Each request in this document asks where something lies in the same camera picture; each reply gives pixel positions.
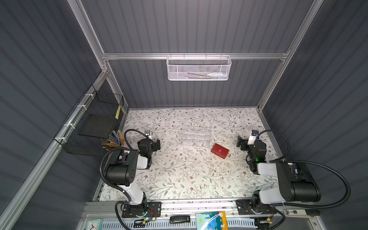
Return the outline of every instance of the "metal plate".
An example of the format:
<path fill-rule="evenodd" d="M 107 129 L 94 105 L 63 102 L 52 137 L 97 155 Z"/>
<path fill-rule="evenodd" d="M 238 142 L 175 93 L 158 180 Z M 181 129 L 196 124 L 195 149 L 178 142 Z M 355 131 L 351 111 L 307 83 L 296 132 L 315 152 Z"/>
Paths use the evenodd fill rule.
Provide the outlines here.
<path fill-rule="evenodd" d="M 238 209 L 239 215 L 252 215 L 252 214 L 257 214 L 255 212 L 253 212 L 253 210 L 250 207 L 250 201 L 251 199 L 240 199 L 240 200 L 236 200 L 236 207 Z M 258 214 L 276 214 L 277 212 L 274 209 L 271 210 L 266 210 L 262 213 L 258 213 Z"/>
<path fill-rule="evenodd" d="M 147 205 L 148 205 L 148 211 L 144 217 L 151 217 L 151 215 L 153 215 L 153 217 L 161 216 L 161 202 L 148 202 Z M 122 218 L 137 218 L 137 216 L 133 214 L 133 212 L 129 209 L 126 210 L 124 207 L 123 214 L 121 215 L 121 217 Z"/>

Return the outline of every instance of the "black bracket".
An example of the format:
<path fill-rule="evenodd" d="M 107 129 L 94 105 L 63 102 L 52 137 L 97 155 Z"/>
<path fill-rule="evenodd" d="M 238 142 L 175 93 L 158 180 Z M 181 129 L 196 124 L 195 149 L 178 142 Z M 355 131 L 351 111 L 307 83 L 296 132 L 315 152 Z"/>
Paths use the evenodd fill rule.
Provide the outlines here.
<path fill-rule="evenodd" d="M 243 138 L 241 138 L 241 136 L 238 136 L 238 142 L 236 143 L 236 146 L 240 147 L 243 143 L 248 143 L 248 140 L 244 140 Z"/>
<path fill-rule="evenodd" d="M 122 218 L 143 218 L 143 217 L 159 217 L 161 216 L 161 202 L 148 202 L 147 212 L 144 216 L 140 216 L 142 213 L 141 208 L 134 207 L 136 205 L 124 205 Z"/>
<path fill-rule="evenodd" d="M 153 146 L 152 146 L 152 151 L 156 152 L 157 150 L 161 149 L 161 142 L 159 139 L 156 140 L 156 142 L 154 142 Z"/>
<path fill-rule="evenodd" d="M 251 199 L 240 199 L 236 200 L 236 208 L 238 209 L 239 215 L 254 215 L 254 214 L 276 214 L 274 209 L 265 210 L 263 212 L 254 213 L 251 207 Z"/>

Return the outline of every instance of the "wire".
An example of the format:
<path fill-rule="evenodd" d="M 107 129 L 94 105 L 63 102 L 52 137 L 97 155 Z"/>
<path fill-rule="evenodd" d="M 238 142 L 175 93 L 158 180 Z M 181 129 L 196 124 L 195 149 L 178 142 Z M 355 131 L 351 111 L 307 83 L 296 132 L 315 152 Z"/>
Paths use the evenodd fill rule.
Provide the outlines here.
<path fill-rule="evenodd" d="M 120 224 L 126 229 L 126 230 L 130 230 L 124 223 L 123 223 L 123 221 L 121 220 L 121 218 L 120 218 L 120 216 L 119 216 L 119 212 L 118 212 L 118 210 L 117 210 L 117 206 L 119 205 L 119 204 L 125 204 L 123 201 L 118 201 L 118 202 L 116 202 L 116 204 L 115 204 L 115 214 L 116 214 L 116 216 L 117 216 L 117 219 L 119 220 L 119 222 L 120 222 Z"/>
<path fill-rule="evenodd" d="M 117 185 L 115 185 L 115 184 L 113 184 L 113 183 L 111 183 L 106 177 L 105 177 L 105 175 L 103 174 L 103 162 L 104 162 L 104 160 L 112 153 L 112 152 L 114 152 L 114 151 L 116 151 L 116 150 L 128 150 L 128 151 L 130 151 L 130 149 L 128 149 L 128 148 L 125 148 L 125 147 L 117 147 L 117 148 L 113 148 L 113 149 L 111 149 L 111 150 L 109 150 L 107 153 L 105 153 L 105 155 L 102 157 L 102 160 L 101 160 L 101 163 L 100 163 L 100 177 L 101 177 L 101 179 L 103 180 L 103 182 L 105 182 L 105 184 L 107 184 L 108 186 L 110 186 L 110 187 L 113 187 L 113 188 L 116 188 L 117 190 L 119 190 L 119 191 L 121 191 L 121 192 L 123 192 L 124 193 L 124 195 L 128 198 L 128 202 L 126 202 L 126 203 L 123 203 L 123 204 L 128 204 L 128 203 L 130 203 L 131 202 L 131 197 L 129 196 L 129 194 L 128 193 L 125 193 L 125 191 L 124 191 L 124 189 L 122 189 L 121 187 L 119 187 L 119 186 L 117 186 Z"/>
<path fill-rule="evenodd" d="M 271 213 L 270 209 L 267 209 L 267 211 L 269 211 L 269 213 L 271 215 L 271 220 L 273 220 L 273 212 Z"/>
<path fill-rule="evenodd" d="M 133 148 L 132 148 L 132 146 L 130 146 L 130 144 L 129 144 L 128 140 L 127 140 L 127 132 L 129 132 L 129 131 L 135 131 L 135 132 L 137 132 L 137 133 L 142 134 L 145 138 L 148 138 L 148 136 L 146 136 L 146 135 L 145 135 L 144 133 L 142 133 L 141 131 L 138 131 L 138 130 L 135 130 L 135 129 L 132 129 L 132 128 L 130 128 L 130 129 L 128 129 L 128 130 L 126 130 L 126 131 L 124 132 L 124 141 L 125 141 L 125 143 L 127 143 L 128 147 L 129 147 L 130 149 L 133 149 Z"/>
<path fill-rule="evenodd" d="M 263 130 L 262 132 L 260 132 L 260 133 L 258 134 L 258 136 L 257 136 L 257 138 L 256 138 L 256 139 L 257 139 L 257 140 L 259 140 L 259 136 L 260 136 L 262 133 L 265 133 L 265 132 L 276 132 L 276 133 L 280 134 L 280 135 L 285 139 L 286 144 L 287 144 L 287 149 L 286 149 L 285 154 L 284 154 L 284 155 L 282 155 L 281 157 L 279 157 L 279 158 L 275 159 L 275 160 L 270 161 L 270 162 L 272 163 L 272 162 L 275 162 L 276 160 L 281 160 L 281 159 L 285 158 L 285 157 L 286 157 L 286 155 L 289 153 L 289 150 L 290 150 L 290 144 L 289 144 L 289 141 L 287 140 L 286 136 L 284 136 L 282 133 L 280 133 L 279 131 L 276 131 L 276 130 Z"/>
<path fill-rule="evenodd" d="M 285 215 L 282 213 L 282 212 L 280 212 L 279 210 L 277 210 L 276 208 L 273 208 L 275 211 L 277 211 L 278 212 L 278 214 L 280 214 L 281 216 L 282 216 L 282 219 L 277 223 L 277 224 L 275 224 L 274 226 L 272 226 L 271 228 L 269 228 L 269 229 L 267 229 L 267 230 L 272 230 L 272 229 L 275 229 L 275 228 L 277 228 L 277 227 L 279 227 L 284 221 L 285 221 L 285 219 L 286 219 L 286 217 L 285 217 Z"/>
<path fill-rule="evenodd" d="M 155 211 L 155 216 L 156 216 L 156 218 L 157 218 L 157 212 L 156 212 L 156 210 L 155 210 L 155 209 L 152 209 L 152 208 L 150 208 L 150 209 Z"/>
<path fill-rule="evenodd" d="M 312 165 L 316 165 L 319 166 L 321 168 L 327 169 L 328 171 L 332 172 L 333 174 L 335 174 L 337 177 L 340 178 L 340 180 L 342 180 L 342 182 L 345 185 L 345 194 L 344 196 L 339 200 L 336 201 L 335 203 L 331 203 L 331 204 L 327 204 L 327 205 L 304 205 L 304 204 L 298 204 L 298 203 L 290 203 L 290 202 L 284 202 L 284 203 L 276 203 L 276 204 L 270 204 L 271 206 L 295 206 L 295 207 L 301 207 L 301 208 L 313 208 L 313 209 L 322 209 L 322 208 L 333 208 L 339 205 L 342 205 L 343 203 L 345 203 L 351 194 L 351 188 L 350 185 L 348 183 L 348 181 L 345 179 L 345 177 L 343 177 L 340 173 L 338 173 L 336 170 L 320 164 L 320 163 L 316 163 L 316 162 L 312 162 L 312 161 L 307 161 L 307 160 L 285 160 L 282 161 L 283 163 L 304 163 L 304 164 L 312 164 Z"/>
<path fill-rule="evenodd" d="M 151 221 L 152 217 L 153 217 L 153 209 L 152 208 L 150 208 L 150 209 L 151 209 L 151 218 L 149 219 L 149 221 Z"/>

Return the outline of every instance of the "gray corrugated wall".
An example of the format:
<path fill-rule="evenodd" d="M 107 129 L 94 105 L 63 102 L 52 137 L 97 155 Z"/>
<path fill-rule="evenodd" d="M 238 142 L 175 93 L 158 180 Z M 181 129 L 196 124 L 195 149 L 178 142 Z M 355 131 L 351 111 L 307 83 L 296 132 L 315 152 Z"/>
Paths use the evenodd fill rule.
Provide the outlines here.
<path fill-rule="evenodd" d="M 0 34 L 3 212 L 101 69 L 67 1 L 0 1 Z M 97 166 L 62 152 L 14 229 L 74 226 L 98 183 Z"/>
<path fill-rule="evenodd" d="M 270 127 L 288 137 L 289 159 L 326 164 L 350 182 L 347 203 L 322 211 L 330 230 L 367 227 L 367 12 L 368 1 L 325 1 L 263 110 Z M 321 203 L 343 196 L 336 176 L 310 169 Z"/>
<path fill-rule="evenodd" d="M 279 60 L 233 60 L 227 81 L 169 81 L 164 60 L 110 60 L 130 107 L 256 106 Z"/>
<path fill-rule="evenodd" d="M 83 0 L 105 53 L 286 51 L 310 0 Z"/>
<path fill-rule="evenodd" d="M 311 5 L 310 0 L 82 2 L 106 53 L 285 52 Z M 229 80 L 211 82 L 169 81 L 164 61 L 110 63 L 130 107 L 185 107 L 255 106 L 279 62 L 233 60 Z"/>

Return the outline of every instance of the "clear acrylic organizer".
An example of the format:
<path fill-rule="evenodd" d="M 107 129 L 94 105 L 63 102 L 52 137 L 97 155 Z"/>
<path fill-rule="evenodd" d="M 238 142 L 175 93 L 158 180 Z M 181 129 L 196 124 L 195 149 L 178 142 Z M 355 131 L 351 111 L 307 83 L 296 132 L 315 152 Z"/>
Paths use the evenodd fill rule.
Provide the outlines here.
<path fill-rule="evenodd" d="M 181 133 L 182 146 L 195 148 L 209 148 L 211 129 L 199 127 L 183 127 Z"/>

